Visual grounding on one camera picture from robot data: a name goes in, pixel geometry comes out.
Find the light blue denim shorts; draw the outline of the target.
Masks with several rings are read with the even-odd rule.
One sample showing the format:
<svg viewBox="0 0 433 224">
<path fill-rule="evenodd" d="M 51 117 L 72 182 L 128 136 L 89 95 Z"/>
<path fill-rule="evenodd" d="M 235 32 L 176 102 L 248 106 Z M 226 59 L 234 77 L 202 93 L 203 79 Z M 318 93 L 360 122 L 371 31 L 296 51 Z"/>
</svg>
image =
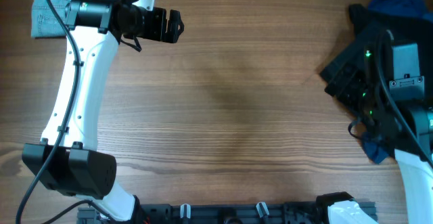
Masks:
<svg viewBox="0 0 433 224">
<path fill-rule="evenodd" d="M 65 8 L 70 0 L 51 0 L 53 7 L 63 22 L 66 20 Z M 31 37 L 32 38 L 51 38 L 65 37 L 59 22 L 53 15 L 46 0 L 34 0 L 31 11 Z"/>
</svg>

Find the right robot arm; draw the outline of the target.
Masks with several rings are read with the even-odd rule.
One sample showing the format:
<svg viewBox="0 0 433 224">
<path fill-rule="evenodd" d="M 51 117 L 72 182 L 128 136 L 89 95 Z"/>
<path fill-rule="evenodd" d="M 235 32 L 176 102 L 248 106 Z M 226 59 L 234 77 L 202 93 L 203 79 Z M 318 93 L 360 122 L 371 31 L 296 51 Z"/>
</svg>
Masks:
<svg viewBox="0 0 433 224">
<path fill-rule="evenodd" d="M 371 143 L 371 158 L 385 152 L 396 160 L 410 223 L 432 222 L 432 105 L 426 98 L 419 49 L 390 30 L 354 41 L 320 72 L 325 92 L 362 123 L 357 136 Z"/>
</svg>

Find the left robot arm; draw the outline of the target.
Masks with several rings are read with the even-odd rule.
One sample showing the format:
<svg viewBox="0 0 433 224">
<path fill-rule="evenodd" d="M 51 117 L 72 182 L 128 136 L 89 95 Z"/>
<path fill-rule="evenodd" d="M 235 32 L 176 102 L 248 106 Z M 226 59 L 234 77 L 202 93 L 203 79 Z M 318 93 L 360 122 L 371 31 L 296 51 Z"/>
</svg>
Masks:
<svg viewBox="0 0 433 224">
<path fill-rule="evenodd" d="M 141 50 L 140 39 L 176 43 L 181 14 L 155 0 L 71 0 L 58 20 L 67 55 L 52 115 L 24 164 L 34 183 L 88 204 L 106 223 L 149 223 L 137 196 L 116 181 L 116 159 L 98 151 L 97 122 L 105 83 L 120 44 Z"/>
</svg>

